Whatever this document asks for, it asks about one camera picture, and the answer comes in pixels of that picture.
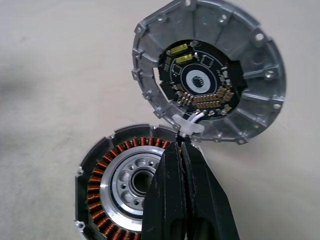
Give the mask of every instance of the yellow capacitor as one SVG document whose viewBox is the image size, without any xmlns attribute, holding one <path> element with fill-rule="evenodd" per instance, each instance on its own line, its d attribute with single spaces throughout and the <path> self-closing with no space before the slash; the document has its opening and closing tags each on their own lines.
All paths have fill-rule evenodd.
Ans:
<svg viewBox="0 0 320 240">
<path fill-rule="evenodd" d="M 184 50 L 187 50 L 187 49 L 188 49 L 188 45 L 187 44 L 182 44 L 180 46 L 176 46 L 174 48 L 171 48 L 170 52 L 171 52 L 171 54 L 177 54 L 177 53 L 180 53 L 180 52 L 182 52 Z"/>
<path fill-rule="evenodd" d="M 190 61 L 192 59 L 193 59 L 192 54 L 188 54 L 188 55 L 184 55 L 184 56 L 178 57 L 176 59 L 176 63 L 177 64 L 183 64 L 183 63 L 188 62 L 188 61 Z"/>
</svg>

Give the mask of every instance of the copper winding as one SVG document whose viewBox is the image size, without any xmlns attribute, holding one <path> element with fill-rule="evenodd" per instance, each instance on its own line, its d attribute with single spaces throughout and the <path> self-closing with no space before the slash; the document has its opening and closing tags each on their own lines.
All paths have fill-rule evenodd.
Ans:
<svg viewBox="0 0 320 240">
<path fill-rule="evenodd" d="M 139 140 L 137 138 L 132 139 L 132 144 L 134 147 L 138 147 L 139 146 Z"/>
<path fill-rule="evenodd" d="M 120 229 L 120 228 L 118 228 L 118 229 L 115 231 L 115 233 L 113 234 L 112 240 L 119 240 L 120 237 L 121 237 L 121 235 L 122 235 L 122 233 L 123 233 L 123 230 Z"/>
<path fill-rule="evenodd" d="M 89 185 L 88 186 L 88 192 L 99 191 L 99 190 L 100 190 L 100 185 Z"/>
<path fill-rule="evenodd" d="M 107 223 L 110 221 L 109 218 L 104 217 L 103 219 L 101 219 L 96 226 L 98 227 L 98 229 L 101 229 L 102 227 L 104 227 L 105 225 L 107 225 Z"/>
<path fill-rule="evenodd" d="M 162 148 L 163 148 L 163 149 L 166 149 L 166 148 L 169 146 L 169 144 L 170 144 L 170 142 L 167 141 L 167 140 L 165 140 L 164 143 L 163 143 L 163 145 L 162 145 Z"/>
<path fill-rule="evenodd" d="M 147 145 L 147 138 L 140 137 L 141 146 Z"/>
<path fill-rule="evenodd" d="M 98 176 L 102 176 L 104 174 L 104 172 L 105 172 L 104 170 L 101 170 L 99 168 L 95 168 L 93 170 L 93 174 L 98 175 Z"/>
<path fill-rule="evenodd" d="M 124 146 L 122 146 L 122 144 L 117 145 L 116 149 L 118 150 L 119 153 L 123 153 L 125 151 L 125 148 L 124 148 Z"/>
<path fill-rule="evenodd" d="M 156 147 L 161 147 L 161 146 L 162 146 L 162 139 L 157 138 L 157 139 L 155 140 L 155 146 L 156 146 Z"/>
<path fill-rule="evenodd" d="M 148 138 L 148 145 L 149 145 L 149 146 L 153 146 L 153 145 L 154 145 L 154 141 L 155 141 L 155 138 L 152 137 L 152 136 L 150 136 L 150 137 Z"/>
<path fill-rule="evenodd" d="M 105 161 L 101 160 L 97 163 L 97 166 L 102 168 L 102 169 L 106 169 L 108 167 L 108 163 L 106 163 Z"/>
<path fill-rule="evenodd" d="M 100 198 L 100 195 L 98 193 L 92 193 L 92 194 L 88 195 L 88 202 L 98 200 L 99 198 Z"/>
<path fill-rule="evenodd" d="M 107 163 L 110 163 L 113 160 L 112 156 L 109 154 L 104 155 L 103 158 L 107 161 Z"/>
<path fill-rule="evenodd" d="M 141 235 L 138 233 L 135 233 L 133 236 L 133 240 L 140 240 Z"/>
<path fill-rule="evenodd" d="M 113 229 L 116 227 L 114 223 L 111 223 L 105 230 L 104 230 L 104 235 L 106 237 L 109 237 L 110 233 L 113 231 Z"/>
<path fill-rule="evenodd" d="M 94 210 L 96 210 L 96 209 L 98 209 L 100 207 L 101 207 L 101 203 L 100 202 L 94 202 L 94 203 L 91 203 L 89 205 L 89 210 L 90 211 L 94 211 Z"/>
<path fill-rule="evenodd" d="M 101 177 L 91 176 L 89 183 L 99 184 L 101 182 Z"/>
<path fill-rule="evenodd" d="M 101 210 L 95 212 L 94 214 L 92 214 L 92 218 L 93 218 L 93 220 L 97 220 L 100 217 L 105 216 L 105 215 L 106 215 L 105 211 L 103 209 L 101 209 Z"/>
<path fill-rule="evenodd" d="M 113 156 L 114 158 L 119 155 L 118 151 L 117 151 L 115 148 L 111 149 L 111 150 L 109 151 L 109 153 L 110 153 L 110 155 Z"/>
<path fill-rule="evenodd" d="M 125 141 L 125 142 L 124 142 L 124 145 L 125 145 L 126 149 L 132 148 L 130 141 Z"/>
<path fill-rule="evenodd" d="M 130 237 L 131 237 L 131 232 L 127 231 L 124 236 L 123 236 L 123 240 L 130 240 Z"/>
</svg>

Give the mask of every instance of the white surface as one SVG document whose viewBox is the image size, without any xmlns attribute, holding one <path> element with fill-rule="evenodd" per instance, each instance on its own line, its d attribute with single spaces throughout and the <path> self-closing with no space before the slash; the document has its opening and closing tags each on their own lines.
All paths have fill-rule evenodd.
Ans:
<svg viewBox="0 0 320 240">
<path fill-rule="evenodd" d="M 167 2 L 0 1 L 0 239 L 80 239 L 74 175 L 84 154 L 114 129 L 165 123 L 132 80 L 131 52 L 136 24 Z M 317 240 L 320 4 L 241 5 L 280 48 L 286 103 L 249 144 L 202 148 L 242 240 Z"/>
</svg>

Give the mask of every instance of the black plastic part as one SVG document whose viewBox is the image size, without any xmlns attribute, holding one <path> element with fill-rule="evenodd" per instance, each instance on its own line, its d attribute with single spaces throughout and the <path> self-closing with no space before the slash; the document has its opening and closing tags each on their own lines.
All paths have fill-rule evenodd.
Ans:
<svg viewBox="0 0 320 240">
<path fill-rule="evenodd" d="M 170 83 L 162 82 L 162 83 L 160 83 L 160 87 L 162 88 L 162 90 L 165 93 L 168 100 L 173 100 L 173 99 L 177 98 L 176 92 L 173 90 Z"/>
<path fill-rule="evenodd" d="M 189 142 L 164 151 L 142 219 L 142 240 L 239 240 L 227 195 Z"/>
</svg>

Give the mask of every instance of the black circuit board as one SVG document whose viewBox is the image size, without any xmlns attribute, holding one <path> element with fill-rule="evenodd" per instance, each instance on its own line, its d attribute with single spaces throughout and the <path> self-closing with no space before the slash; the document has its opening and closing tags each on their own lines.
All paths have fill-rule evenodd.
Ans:
<svg viewBox="0 0 320 240">
<path fill-rule="evenodd" d="M 161 56 L 158 71 L 162 85 L 166 86 L 166 90 L 162 88 L 164 93 L 190 114 L 197 109 L 214 112 L 212 117 L 231 112 L 247 87 L 240 63 L 230 61 L 208 43 L 192 43 L 179 41 Z M 180 51 L 172 54 L 175 47 Z"/>
</svg>

